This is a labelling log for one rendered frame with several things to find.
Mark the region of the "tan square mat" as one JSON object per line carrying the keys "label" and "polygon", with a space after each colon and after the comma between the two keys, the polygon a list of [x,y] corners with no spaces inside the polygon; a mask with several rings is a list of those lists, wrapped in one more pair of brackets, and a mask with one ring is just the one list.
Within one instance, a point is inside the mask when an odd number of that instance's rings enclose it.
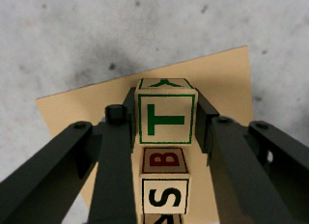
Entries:
{"label": "tan square mat", "polygon": [[[105,116],[105,106],[123,104],[130,87],[137,87],[141,78],[186,78],[220,115],[234,118],[241,126],[254,121],[248,45],[37,98],[35,103],[54,138],[77,121],[97,126]],[[183,214],[183,222],[209,224],[219,221],[210,166],[206,167],[208,154],[202,154],[196,137],[191,146],[139,146],[135,138],[131,161],[139,224],[138,175],[143,148],[183,148],[192,175],[189,213]]]}

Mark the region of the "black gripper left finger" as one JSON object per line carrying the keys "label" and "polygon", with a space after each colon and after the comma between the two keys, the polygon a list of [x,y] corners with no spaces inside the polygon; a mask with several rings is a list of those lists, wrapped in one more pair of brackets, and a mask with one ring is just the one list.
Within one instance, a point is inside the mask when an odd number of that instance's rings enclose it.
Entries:
{"label": "black gripper left finger", "polygon": [[134,92],[104,108],[97,126],[77,121],[0,182],[0,224],[62,224],[98,163],[87,222],[139,224],[131,154]]}

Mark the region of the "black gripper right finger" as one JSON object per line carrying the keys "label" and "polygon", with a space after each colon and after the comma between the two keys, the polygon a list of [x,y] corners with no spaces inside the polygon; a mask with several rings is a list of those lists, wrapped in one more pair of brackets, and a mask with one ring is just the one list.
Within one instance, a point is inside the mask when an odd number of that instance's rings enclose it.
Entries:
{"label": "black gripper right finger", "polygon": [[309,147],[264,121],[241,126],[194,89],[219,224],[309,224]]}

